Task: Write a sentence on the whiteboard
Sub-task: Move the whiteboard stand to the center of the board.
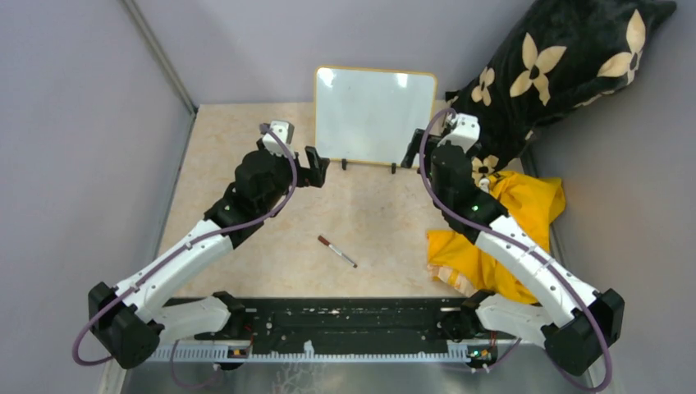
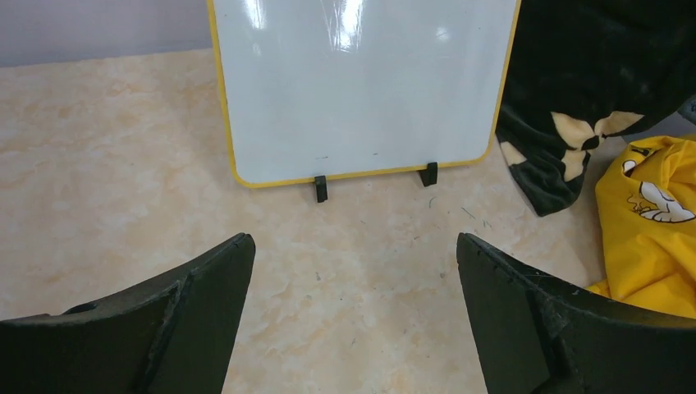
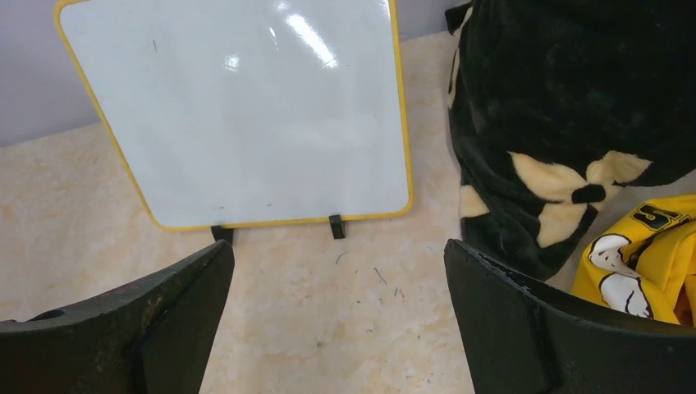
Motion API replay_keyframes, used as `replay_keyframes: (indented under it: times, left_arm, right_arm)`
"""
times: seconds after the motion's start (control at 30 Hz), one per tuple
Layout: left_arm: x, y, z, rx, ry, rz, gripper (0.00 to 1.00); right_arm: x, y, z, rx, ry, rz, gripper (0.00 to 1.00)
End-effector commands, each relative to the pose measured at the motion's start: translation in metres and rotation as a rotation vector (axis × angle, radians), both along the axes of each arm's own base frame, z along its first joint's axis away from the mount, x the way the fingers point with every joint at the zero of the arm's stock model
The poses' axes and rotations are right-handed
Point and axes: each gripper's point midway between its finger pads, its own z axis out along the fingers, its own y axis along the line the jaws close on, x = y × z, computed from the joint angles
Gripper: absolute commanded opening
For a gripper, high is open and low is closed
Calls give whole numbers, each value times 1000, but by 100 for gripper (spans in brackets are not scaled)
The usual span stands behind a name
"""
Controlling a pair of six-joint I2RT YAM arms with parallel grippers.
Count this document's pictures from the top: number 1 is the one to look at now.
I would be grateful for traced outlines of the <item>yellow framed whiteboard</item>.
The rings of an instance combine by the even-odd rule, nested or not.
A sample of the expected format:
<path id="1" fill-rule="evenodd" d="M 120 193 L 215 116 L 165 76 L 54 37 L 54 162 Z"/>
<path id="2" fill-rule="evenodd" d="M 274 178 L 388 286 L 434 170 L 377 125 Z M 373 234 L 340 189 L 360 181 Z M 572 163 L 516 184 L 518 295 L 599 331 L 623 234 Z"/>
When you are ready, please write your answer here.
<path id="1" fill-rule="evenodd" d="M 422 71 L 320 66 L 314 73 L 314 143 L 341 163 L 397 167 L 431 119 L 437 77 Z"/>

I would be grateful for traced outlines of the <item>white marker pen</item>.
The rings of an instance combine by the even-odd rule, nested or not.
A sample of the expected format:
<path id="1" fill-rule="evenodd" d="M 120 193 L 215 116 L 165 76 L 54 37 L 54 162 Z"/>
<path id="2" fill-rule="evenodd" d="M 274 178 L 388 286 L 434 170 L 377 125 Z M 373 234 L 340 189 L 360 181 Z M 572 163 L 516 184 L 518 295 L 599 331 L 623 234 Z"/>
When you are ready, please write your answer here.
<path id="1" fill-rule="evenodd" d="M 345 254 L 343 251 L 341 251 L 339 248 L 337 248 L 333 243 L 328 248 L 330 250 L 332 250 L 335 254 L 337 254 L 339 257 L 344 259 L 352 268 L 358 268 L 358 264 L 353 259 L 351 259 L 347 254 Z"/>

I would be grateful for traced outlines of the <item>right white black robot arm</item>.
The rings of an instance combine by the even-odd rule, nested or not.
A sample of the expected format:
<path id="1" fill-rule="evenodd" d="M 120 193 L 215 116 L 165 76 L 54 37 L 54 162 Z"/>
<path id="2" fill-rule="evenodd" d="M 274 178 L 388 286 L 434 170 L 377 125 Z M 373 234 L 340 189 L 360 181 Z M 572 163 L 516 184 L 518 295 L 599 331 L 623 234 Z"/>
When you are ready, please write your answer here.
<path id="1" fill-rule="evenodd" d="M 578 279 L 533 241 L 501 202 L 474 183 L 471 159 L 456 139 L 456 134 L 441 137 L 418 129 L 402 163 L 419 163 L 425 189 L 450 229 L 501 263 L 537 300 L 529 305 L 479 291 L 464 309 L 465 333 L 472 338 L 490 331 L 511 334 L 543 348 L 566 375 L 580 376 L 601 360 L 609 378 L 624 299 Z"/>

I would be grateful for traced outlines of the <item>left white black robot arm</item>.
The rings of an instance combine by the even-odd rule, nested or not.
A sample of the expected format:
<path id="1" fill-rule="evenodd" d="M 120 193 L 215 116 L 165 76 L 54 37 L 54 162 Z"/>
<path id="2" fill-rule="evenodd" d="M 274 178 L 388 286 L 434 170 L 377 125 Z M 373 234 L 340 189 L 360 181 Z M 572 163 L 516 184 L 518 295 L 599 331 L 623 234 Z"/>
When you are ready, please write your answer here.
<path id="1" fill-rule="evenodd" d="M 292 150 L 260 145 L 247 153 L 222 197 L 172 248 L 117 284 L 89 290 L 89 321 L 78 337 L 92 333 L 106 359 L 124 369 L 143 364 L 164 342 L 217 332 L 227 340 L 240 337 L 246 318 L 225 291 L 179 305 L 170 300 L 275 217 L 296 189 L 323 187 L 329 159 L 312 146 L 304 151 L 307 167 Z"/>

